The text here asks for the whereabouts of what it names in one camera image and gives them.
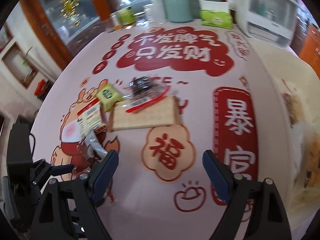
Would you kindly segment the beige cracker pack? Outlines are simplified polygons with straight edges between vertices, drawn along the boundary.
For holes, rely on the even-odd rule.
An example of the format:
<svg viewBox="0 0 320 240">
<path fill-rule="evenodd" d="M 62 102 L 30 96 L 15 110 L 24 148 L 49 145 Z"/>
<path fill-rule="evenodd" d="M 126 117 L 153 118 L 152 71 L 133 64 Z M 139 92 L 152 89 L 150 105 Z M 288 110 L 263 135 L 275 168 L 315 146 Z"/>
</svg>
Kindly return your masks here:
<svg viewBox="0 0 320 240">
<path fill-rule="evenodd" d="M 123 104 L 124 102 L 116 103 L 111 110 L 107 128 L 109 132 L 182 124 L 174 96 L 166 96 L 135 113 L 127 113 Z"/>
</svg>

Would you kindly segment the white plastic storage bin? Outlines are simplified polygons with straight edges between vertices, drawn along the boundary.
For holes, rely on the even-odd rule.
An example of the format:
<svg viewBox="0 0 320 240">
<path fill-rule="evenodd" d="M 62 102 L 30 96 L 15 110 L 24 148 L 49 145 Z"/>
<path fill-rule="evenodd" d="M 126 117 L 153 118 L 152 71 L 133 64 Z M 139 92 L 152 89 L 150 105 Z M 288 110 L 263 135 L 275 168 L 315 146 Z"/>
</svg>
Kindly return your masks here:
<svg viewBox="0 0 320 240">
<path fill-rule="evenodd" d="M 251 39 L 245 77 L 258 129 L 258 178 L 275 182 L 294 234 L 319 209 L 319 189 L 304 189 L 306 150 L 319 132 L 319 78 L 298 56 L 270 43 Z M 283 93 L 302 103 L 303 120 L 291 126 Z"/>
</svg>

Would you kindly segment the red shiny candy wrapper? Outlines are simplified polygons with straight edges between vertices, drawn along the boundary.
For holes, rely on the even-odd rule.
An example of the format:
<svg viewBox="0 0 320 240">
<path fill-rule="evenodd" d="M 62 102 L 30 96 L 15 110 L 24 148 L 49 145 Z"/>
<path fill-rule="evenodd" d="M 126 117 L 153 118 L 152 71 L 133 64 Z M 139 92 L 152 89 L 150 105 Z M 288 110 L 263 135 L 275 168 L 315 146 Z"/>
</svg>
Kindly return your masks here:
<svg viewBox="0 0 320 240">
<path fill-rule="evenodd" d="M 101 163 L 107 156 L 105 150 L 94 131 L 90 131 L 77 145 L 77 149 L 84 157 L 86 163 L 92 168 L 94 165 Z"/>
</svg>

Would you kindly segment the orange liquid glass cup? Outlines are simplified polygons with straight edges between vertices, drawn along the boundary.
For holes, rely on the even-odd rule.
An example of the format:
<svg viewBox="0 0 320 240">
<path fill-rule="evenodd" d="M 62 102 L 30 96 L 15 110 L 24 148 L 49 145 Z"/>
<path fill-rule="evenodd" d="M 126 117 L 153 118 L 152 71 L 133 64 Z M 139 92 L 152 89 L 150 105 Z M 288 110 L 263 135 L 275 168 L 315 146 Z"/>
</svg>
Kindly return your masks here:
<svg viewBox="0 0 320 240">
<path fill-rule="evenodd" d="M 113 12 L 110 14 L 110 20 L 113 25 L 114 30 L 118 31 L 122 29 L 121 21 L 118 17 L 118 12 Z"/>
</svg>

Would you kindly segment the green label glass bottle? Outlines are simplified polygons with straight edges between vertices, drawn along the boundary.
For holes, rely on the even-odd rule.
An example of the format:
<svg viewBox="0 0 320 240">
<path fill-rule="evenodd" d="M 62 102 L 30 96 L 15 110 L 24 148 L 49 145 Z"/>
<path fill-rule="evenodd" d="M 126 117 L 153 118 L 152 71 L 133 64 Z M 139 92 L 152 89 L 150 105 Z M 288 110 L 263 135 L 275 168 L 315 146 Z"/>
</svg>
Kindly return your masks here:
<svg viewBox="0 0 320 240">
<path fill-rule="evenodd" d="M 134 10 L 129 0 L 118 0 L 118 15 L 124 27 L 136 24 Z"/>
</svg>

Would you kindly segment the green pineapple cake packet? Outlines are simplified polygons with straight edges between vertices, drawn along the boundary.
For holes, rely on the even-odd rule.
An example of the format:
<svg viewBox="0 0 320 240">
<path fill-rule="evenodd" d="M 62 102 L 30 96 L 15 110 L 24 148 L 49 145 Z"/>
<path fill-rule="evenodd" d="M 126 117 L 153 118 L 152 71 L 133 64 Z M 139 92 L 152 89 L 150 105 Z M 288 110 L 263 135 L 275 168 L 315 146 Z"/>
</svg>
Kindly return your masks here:
<svg viewBox="0 0 320 240">
<path fill-rule="evenodd" d="M 123 96 L 110 83 L 97 92 L 96 98 L 99 99 L 104 112 L 109 112 L 115 103 L 124 100 Z"/>
</svg>

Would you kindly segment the green tissue box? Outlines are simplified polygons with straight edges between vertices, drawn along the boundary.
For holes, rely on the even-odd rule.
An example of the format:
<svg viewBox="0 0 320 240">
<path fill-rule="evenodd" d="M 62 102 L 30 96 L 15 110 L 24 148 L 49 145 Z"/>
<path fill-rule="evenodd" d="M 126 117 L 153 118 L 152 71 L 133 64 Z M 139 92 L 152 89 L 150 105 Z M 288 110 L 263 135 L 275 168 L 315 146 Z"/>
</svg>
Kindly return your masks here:
<svg viewBox="0 0 320 240">
<path fill-rule="evenodd" d="M 199 0 L 199 5 L 202 25 L 233 29 L 233 17 L 228 2 Z"/>
</svg>

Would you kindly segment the white desktop storage cabinet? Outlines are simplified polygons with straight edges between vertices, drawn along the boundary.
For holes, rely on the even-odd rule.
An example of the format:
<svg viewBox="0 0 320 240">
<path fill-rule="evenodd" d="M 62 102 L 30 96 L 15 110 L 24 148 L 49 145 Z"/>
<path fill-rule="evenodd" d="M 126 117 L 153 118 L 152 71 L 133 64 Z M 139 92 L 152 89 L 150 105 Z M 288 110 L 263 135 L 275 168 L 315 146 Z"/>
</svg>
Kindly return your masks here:
<svg viewBox="0 0 320 240">
<path fill-rule="evenodd" d="M 250 38 L 287 47 L 294 36 L 298 8 L 295 0 L 237 0 L 236 22 Z"/>
</svg>

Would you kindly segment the orange fried tofu snack pack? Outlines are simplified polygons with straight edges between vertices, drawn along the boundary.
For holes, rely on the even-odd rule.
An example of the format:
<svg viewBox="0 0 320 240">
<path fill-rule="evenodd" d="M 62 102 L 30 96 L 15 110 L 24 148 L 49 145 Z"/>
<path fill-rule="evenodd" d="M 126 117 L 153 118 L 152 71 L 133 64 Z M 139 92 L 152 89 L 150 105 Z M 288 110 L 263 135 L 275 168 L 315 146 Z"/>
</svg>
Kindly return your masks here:
<svg viewBox="0 0 320 240">
<path fill-rule="evenodd" d="M 319 138 L 312 140 L 304 154 L 304 189 L 319 189 Z"/>
</svg>

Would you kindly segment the teal canister brown lid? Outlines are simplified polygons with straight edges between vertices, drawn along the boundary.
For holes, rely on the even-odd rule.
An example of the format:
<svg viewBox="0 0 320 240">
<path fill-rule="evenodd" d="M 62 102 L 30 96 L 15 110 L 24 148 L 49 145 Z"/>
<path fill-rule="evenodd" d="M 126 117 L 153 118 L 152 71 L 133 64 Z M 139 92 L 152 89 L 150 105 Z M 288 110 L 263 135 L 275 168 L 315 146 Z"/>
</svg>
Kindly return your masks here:
<svg viewBox="0 0 320 240">
<path fill-rule="evenodd" d="M 193 21 L 189 0 L 164 0 L 167 17 L 172 23 Z"/>
</svg>

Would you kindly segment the white red barcode snack pack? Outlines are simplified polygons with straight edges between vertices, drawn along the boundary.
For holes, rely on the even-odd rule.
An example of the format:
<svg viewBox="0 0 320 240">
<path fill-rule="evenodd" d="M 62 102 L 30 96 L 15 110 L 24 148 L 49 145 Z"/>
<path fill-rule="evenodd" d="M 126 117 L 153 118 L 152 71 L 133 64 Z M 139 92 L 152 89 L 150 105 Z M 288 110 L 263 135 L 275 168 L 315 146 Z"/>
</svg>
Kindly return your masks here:
<svg viewBox="0 0 320 240">
<path fill-rule="evenodd" d="M 95 134 L 106 132 L 107 124 L 98 98 L 95 98 L 87 106 L 78 111 L 77 116 L 80 136 L 82 139 L 91 131 Z"/>
</svg>

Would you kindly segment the dark seaweed snack red pack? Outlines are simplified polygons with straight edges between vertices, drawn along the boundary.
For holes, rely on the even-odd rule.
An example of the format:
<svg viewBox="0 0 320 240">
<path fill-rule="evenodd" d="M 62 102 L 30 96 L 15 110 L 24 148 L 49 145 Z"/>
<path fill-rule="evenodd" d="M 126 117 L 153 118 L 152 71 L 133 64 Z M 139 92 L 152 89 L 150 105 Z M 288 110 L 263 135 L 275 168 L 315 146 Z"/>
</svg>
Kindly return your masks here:
<svg viewBox="0 0 320 240">
<path fill-rule="evenodd" d="M 163 100 L 170 92 L 171 86 L 161 84 L 144 76 L 129 83 L 130 93 L 124 96 L 126 113 L 137 113 Z"/>
</svg>

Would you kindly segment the wooden wall cabinet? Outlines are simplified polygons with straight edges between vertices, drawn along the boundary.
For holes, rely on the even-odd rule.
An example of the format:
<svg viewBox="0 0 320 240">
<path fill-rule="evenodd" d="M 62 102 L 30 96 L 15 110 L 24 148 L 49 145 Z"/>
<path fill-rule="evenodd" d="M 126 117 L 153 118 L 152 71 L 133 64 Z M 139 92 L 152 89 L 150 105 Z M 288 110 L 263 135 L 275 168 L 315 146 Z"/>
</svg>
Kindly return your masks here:
<svg viewBox="0 0 320 240">
<path fill-rule="evenodd" d="M 313 23 L 297 18 L 290 47 L 319 77 L 319 28 Z"/>
</svg>

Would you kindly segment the glass sliding door gold ornament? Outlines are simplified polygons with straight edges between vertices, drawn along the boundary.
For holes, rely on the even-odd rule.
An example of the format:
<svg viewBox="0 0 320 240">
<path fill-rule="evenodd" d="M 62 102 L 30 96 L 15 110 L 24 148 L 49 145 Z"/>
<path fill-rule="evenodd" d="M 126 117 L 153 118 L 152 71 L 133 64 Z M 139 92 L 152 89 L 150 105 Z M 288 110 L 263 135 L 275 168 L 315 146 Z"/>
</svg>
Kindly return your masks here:
<svg viewBox="0 0 320 240">
<path fill-rule="evenodd" d="M 153 0 L 125 1 L 134 12 L 142 12 Z M 190 3 L 193 17 L 198 18 L 198 0 Z M 20 0 L 20 5 L 36 37 L 64 70 L 89 42 L 111 29 L 109 18 L 119 9 L 120 0 Z"/>
</svg>

